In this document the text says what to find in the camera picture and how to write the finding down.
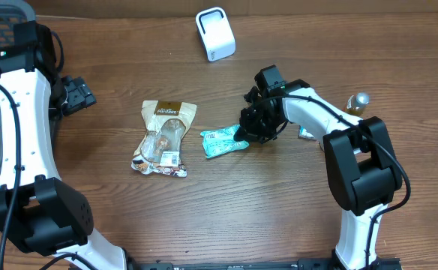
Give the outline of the light green wipes packet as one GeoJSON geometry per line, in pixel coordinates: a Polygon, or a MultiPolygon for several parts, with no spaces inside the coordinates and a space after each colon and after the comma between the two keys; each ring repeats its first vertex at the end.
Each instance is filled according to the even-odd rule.
{"type": "Polygon", "coordinates": [[[239,125],[224,127],[218,130],[204,130],[200,133],[203,138],[202,146],[207,158],[216,158],[229,152],[246,149],[249,146],[247,141],[236,141],[234,135],[239,125]]]}

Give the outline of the brown snack packet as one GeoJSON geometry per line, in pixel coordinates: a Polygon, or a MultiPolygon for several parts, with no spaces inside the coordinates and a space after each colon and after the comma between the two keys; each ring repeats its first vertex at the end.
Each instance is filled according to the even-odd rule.
{"type": "Polygon", "coordinates": [[[185,178],[181,142],[197,113],[197,105],[186,102],[145,100],[142,119],[146,134],[133,153],[131,168],[143,175],[157,173],[185,178]]]}

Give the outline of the yellow drink bottle silver cap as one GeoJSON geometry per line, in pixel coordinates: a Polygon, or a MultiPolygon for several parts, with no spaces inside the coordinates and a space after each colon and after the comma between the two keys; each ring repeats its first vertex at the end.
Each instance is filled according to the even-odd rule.
{"type": "Polygon", "coordinates": [[[369,94],[365,92],[359,92],[349,97],[344,105],[343,111],[352,116],[361,116],[367,105],[370,102],[369,94]]]}

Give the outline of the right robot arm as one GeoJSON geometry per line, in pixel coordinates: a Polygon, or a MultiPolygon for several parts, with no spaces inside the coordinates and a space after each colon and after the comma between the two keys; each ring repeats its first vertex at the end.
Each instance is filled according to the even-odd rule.
{"type": "Polygon", "coordinates": [[[341,207],[340,238],[329,258],[302,258],[298,269],[401,269],[399,259],[375,251],[381,217],[395,210],[395,191],[408,185],[386,125],[361,119],[323,100],[305,81],[284,80],[274,65],[263,68],[244,96],[235,140],[266,143],[290,123],[305,128],[325,155],[328,186],[341,207]]]}

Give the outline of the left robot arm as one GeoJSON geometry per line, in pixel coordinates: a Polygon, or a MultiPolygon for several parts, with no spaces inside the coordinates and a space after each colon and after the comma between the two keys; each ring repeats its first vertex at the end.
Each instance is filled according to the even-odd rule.
{"type": "Polygon", "coordinates": [[[1,242],[78,269],[132,269],[125,250],[95,229],[86,197],[56,168],[51,135],[62,116],[80,110],[70,93],[84,91],[59,75],[58,36],[28,21],[14,26],[13,38],[0,47],[1,242]]]}

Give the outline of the small teal white packet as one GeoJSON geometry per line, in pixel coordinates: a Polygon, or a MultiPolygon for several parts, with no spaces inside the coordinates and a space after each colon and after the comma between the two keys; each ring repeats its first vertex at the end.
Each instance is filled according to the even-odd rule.
{"type": "Polygon", "coordinates": [[[300,126],[298,129],[298,138],[305,140],[315,140],[315,136],[312,133],[309,133],[304,127],[300,126]]]}

